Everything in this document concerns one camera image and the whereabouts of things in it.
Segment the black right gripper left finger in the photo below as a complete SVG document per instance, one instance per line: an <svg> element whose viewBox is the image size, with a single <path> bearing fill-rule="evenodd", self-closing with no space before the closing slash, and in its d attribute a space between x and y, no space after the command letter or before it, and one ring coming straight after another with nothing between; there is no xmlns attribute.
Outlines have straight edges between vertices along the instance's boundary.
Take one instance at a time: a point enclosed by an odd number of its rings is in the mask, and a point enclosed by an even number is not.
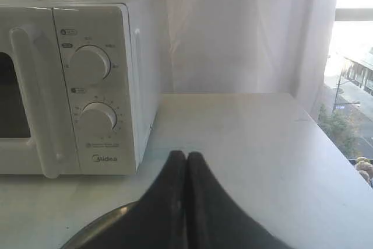
<svg viewBox="0 0 373 249"><path fill-rule="evenodd" d="M168 155L161 172L136 205L105 234L103 248L182 248L184 179L182 151Z"/></svg>

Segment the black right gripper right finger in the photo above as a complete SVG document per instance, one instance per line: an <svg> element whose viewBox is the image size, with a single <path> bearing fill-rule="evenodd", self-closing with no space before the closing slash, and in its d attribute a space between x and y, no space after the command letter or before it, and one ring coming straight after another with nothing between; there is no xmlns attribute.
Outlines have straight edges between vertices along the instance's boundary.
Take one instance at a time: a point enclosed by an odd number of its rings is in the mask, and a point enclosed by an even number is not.
<svg viewBox="0 0 373 249"><path fill-rule="evenodd" d="M281 248L281 241L248 216L220 185L203 154L186 162L189 248Z"/></svg>

